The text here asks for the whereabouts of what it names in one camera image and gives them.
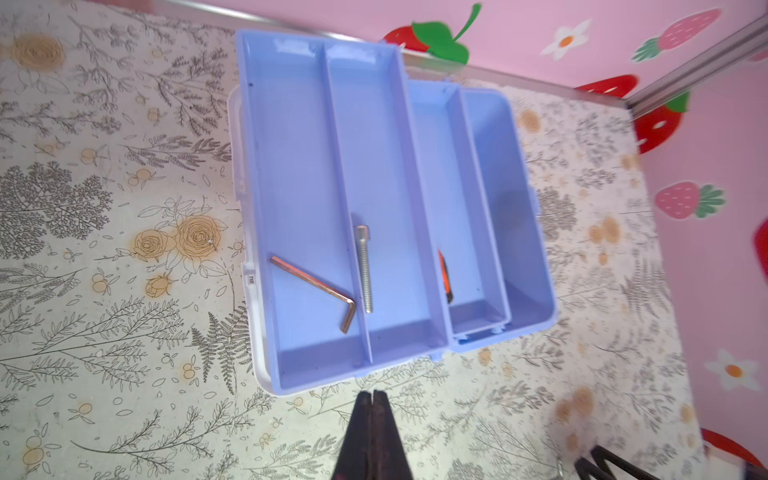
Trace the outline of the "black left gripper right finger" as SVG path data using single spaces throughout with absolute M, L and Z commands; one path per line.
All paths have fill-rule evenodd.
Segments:
M 373 393 L 373 478 L 413 478 L 388 396 L 378 390 Z

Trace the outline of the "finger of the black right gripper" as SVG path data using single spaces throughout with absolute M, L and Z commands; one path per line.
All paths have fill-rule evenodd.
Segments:
M 580 480 L 605 480 L 606 473 L 588 459 L 581 457 L 575 464 L 575 471 Z
M 610 466 L 613 465 L 634 479 L 658 480 L 658 477 L 642 470 L 636 465 L 631 464 L 629 461 L 623 459 L 605 447 L 597 445 L 590 451 L 590 454 L 596 465 L 596 471 L 594 474 L 592 474 L 592 477 L 595 479 L 616 479 L 616 476 L 613 474 L 610 468 Z

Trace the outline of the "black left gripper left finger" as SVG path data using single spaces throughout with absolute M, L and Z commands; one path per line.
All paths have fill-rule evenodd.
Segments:
M 371 478 L 373 445 L 373 398 L 367 391 L 358 393 L 331 478 L 364 480 Z

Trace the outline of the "steel hex key large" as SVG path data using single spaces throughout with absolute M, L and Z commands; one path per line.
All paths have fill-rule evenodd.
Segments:
M 344 302 L 346 304 L 346 312 L 344 314 L 344 318 L 340 326 L 340 331 L 343 334 L 347 334 L 349 332 L 351 324 L 357 313 L 356 302 L 351 296 L 341 292 L 337 288 L 327 284 L 326 282 L 320 280 L 319 278 L 316 278 L 315 276 L 305 272 L 304 270 L 301 270 L 300 268 L 290 264 L 289 262 L 285 261 L 284 259 L 278 256 L 271 256 L 269 258 L 269 262 L 277 266 L 281 270 L 287 272 L 288 274 L 323 291 L 324 293 L 332 296 L 333 298 Z

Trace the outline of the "orange screwdriver long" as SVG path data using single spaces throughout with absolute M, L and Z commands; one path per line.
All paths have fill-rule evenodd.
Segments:
M 453 289 L 450 281 L 450 275 L 449 275 L 447 263 L 441 251 L 438 251 L 438 256 L 440 261 L 441 275 L 442 275 L 443 287 L 444 287 L 447 303 L 451 304 L 454 300 L 454 293 L 453 293 Z

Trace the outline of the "white lid blue tool box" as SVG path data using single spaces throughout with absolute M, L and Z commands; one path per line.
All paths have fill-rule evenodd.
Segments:
M 501 92 L 412 79 L 386 44 L 241 30 L 235 45 L 234 184 L 264 389 L 289 395 L 555 323 L 537 196 Z M 370 230 L 371 314 L 357 225 Z M 344 302 L 271 256 L 351 296 L 349 332 Z

